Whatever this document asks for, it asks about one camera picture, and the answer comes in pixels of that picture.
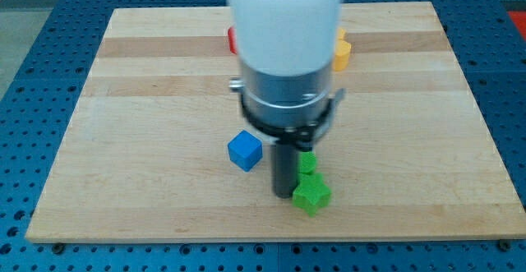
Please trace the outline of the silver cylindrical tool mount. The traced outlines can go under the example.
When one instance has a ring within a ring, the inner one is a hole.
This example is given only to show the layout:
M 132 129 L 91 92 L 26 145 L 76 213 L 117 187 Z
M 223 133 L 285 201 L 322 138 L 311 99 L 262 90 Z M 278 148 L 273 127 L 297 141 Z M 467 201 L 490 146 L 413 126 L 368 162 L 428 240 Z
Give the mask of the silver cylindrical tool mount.
M 229 89 L 238 94 L 242 115 L 261 133 L 297 150 L 312 150 L 331 128 L 345 89 L 332 93 L 332 66 L 277 76 L 240 62 L 240 77 Z

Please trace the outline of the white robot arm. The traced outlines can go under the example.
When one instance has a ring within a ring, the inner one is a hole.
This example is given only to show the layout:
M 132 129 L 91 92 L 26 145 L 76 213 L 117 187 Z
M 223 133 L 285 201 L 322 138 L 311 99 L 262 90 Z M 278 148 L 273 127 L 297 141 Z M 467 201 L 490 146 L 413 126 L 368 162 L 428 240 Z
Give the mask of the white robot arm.
M 272 137 L 274 194 L 298 186 L 299 154 L 330 129 L 344 90 L 332 90 L 342 0 L 227 0 L 240 77 L 229 83 L 242 115 Z

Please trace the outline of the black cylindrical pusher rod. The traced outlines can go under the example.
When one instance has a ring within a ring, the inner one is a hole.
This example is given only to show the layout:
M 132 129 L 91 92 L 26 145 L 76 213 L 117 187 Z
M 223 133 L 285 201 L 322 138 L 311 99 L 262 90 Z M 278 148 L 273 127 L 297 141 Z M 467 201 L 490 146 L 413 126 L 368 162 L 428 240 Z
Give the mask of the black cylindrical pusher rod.
M 271 146 L 272 187 L 282 199 L 293 196 L 298 185 L 299 152 L 288 143 L 276 141 Z

